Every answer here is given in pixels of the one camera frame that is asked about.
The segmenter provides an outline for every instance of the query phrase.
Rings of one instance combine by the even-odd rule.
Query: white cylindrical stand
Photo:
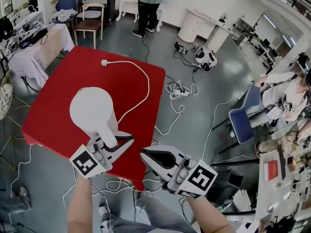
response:
[[[187,43],[194,42],[203,22],[203,19],[188,11],[183,25],[178,33],[178,37]]]
[[[229,33],[220,27],[215,29],[215,34],[206,44],[207,48],[216,53],[227,39]]]

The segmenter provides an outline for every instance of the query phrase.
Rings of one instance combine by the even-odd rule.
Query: concrete floor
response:
[[[97,49],[120,54],[130,58],[145,60],[147,48],[142,44],[141,39],[132,35],[131,30],[134,28],[133,19],[124,17],[120,22],[114,22],[104,31],[104,38],[101,42],[98,38]],[[181,79],[182,85],[190,87],[192,84],[191,73],[192,67],[187,67],[180,60],[173,58],[174,44],[176,40],[190,49],[189,44],[181,42],[177,37],[178,31],[165,26],[161,27],[161,32],[151,34],[147,32],[144,38],[144,43],[150,47],[148,62],[162,67],[166,70],[166,74],[173,77],[175,80]],[[84,40],[82,34],[78,37],[79,45],[93,47],[93,37],[86,33]],[[190,51],[185,57],[194,62],[194,54]],[[193,158],[200,159],[204,148],[206,135],[213,121],[213,112],[218,103],[224,103],[231,99],[232,96],[239,97],[240,92],[245,89],[245,86],[253,80],[252,73],[238,49],[234,41],[229,37],[221,49],[217,53],[219,63],[209,73],[198,71],[194,74],[194,79],[200,89],[199,95],[191,95],[183,100],[173,101],[175,109],[180,104],[185,106],[185,110],[181,113],[178,121],[172,126],[171,132],[166,136],[161,136],[156,130],[154,138],[160,144],[172,145],[179,148],[184,153],[190,154]],[[55,67],[60,63],[60,59],[55,59],[46,70],[50,75]],[[15,93],[28,103],[35,100],[36,93],[27,89],[19,77],[14,77]],[[34,81],[29,83],[36,87]],[[233,99],[226,105],[220,105],[216,112],[215,125],[227,117],[227,113],[235,103]],[[17,103],[13,103],[11,108],[17,107]],[[10,115],[20,124],[23,123],[28,109],[22,108],[18,111],[11,110]],[[163,95],[158,112],[157,127],[166,132],[175,119],[176,113],[173,112],[170,105],[169,94],[163,88]],[[12,132],[16,136],[21,137],[20,128],[12,125],[10,121],[5,119],[6,133]],[[254,142],[251,141],[219,155],[219,150],[233,143],[233,139],[229,137],[229,128],[225,126],[213,131],[206,144],[204,161],[207,163],[217,162],[224,159],[229,159],[233,156],[245,154],[252,158],[255,157]],[[14,141],[14,151],[16,161],[29,160],[29,145],[25,141]],[[242,187],[249,192],[256,191],[258,184],[258,167],[235,167],[236,171],[244,175]],[[0,188],[5,187],[6,192],[2,195],[9,196],[10,183],[17,176],[15,172],[8,172],[0,169]],[[148,178],[156,178],[152,173],[147,175]],[[109,175],[101,175],[96,177],[93,184],[98,189],[104,189],[108,180],[114,179]],[[32,228],[36,232],[45,233],[65,233],[66,229],[66,209],[63,205],[63,194],[67,189],[74,184],[72,166],[69,161],[58,156],[57,154],[44,149],[38,145],[32,147],[32,160],[27,165],[21,165],[20,178],[13,185],[13,190],[17,192],[18,187],[23,185],[28,189],[29,197],[32,203],[32,209],[25,213],[12,215],[13,224],[18,222]],[[146,188],[155,190],[159,188],[159,183],[146,182]],[[69,204],[73,190],[71,190],[65,201]],[[232,191],[223,192],[224,198],[230,198]],[[109,206],[112,212],[129,220],[134,219],[133,207],[133,191],[126,189],[118,194],[105,193],[108,198]],[[154,194],[154,197],[159,199],[169,208],[177,211],[182,215],[180,205],[178,203],[179,196],[171,195],[165,191],[159,191]],[[97,195],[93,197],[93,232],[99,233],[100,217],[97,212],[97,207],[103,203],[104,199]],[[192,212],[187,203],[185,203],[185,214],[188,219],[191,219]],[[2,218],[9,220],[8,215],[1,215]]]

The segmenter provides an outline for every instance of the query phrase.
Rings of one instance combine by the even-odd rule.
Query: blue chair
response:
[[[77,0],[58,0],[55,8],[57,11],[60,11],[60,10],[77,10],[77,6],[78,6],[78,1]],[[58,19],[55,19],[53,22],[54,23],[66,23],[66,22],[69,22],[70,23],[70,31],[72,33],[72,25],[71,25],[71,22],[74,20],[74,17],[75,15],[71,16],[68,20],[66,21],[59,21]]]
[[[249,122],[246,110],[249,107],[260,104],[260,88],[251,87],[239,99],[239,101],[229,111],[229,120],[233,128],[233,132],[237,138],[237,142],[230,147],[222,150],[220,153],[226,152],[230,148],[236,147],[238,144],[248,142],[254,138],[254,131]]]

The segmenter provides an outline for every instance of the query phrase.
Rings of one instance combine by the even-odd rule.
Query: wooden chair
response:
[[[85,10],[88,7],[101,7],[102,8],[101,20],[85,19]],[[104,5],[97,3],[82,5],[83,20],[74,27],[74,38],[76,41],[76,46],[78,45],[77,31],[83,31],[83,39],[86,38],[86,31],[93,32],[94,49],[96,49],[96,31],[99,29],[99,27],[101,28],[101,41],[103,40],[104,8],[105,8]]]

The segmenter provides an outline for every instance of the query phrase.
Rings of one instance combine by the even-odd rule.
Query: red tablecloth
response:
[[[129,179],[137,190],[144,190],[142,179],[146,167],[139,157],[139,151],[152,142],[165,78],[162,68],[109,52],[75,47],[38,94],[22,132],[29,144],[38,143],[70,158],[81,144],[86,144],[89,140],[89,136],[72,122],[69,114],[71,100],[81,88],[100,87],[106,90],[113,100],[117,120],[145,98],[148,91],[147,79],[137,67],[128,63],[104,67],[101,65],[103,59],[132,61],[150,79],[148,99],[127,114],[119,124],[120,131],[134,136],[134,143],[113,163],[113,169],[108,172]]]

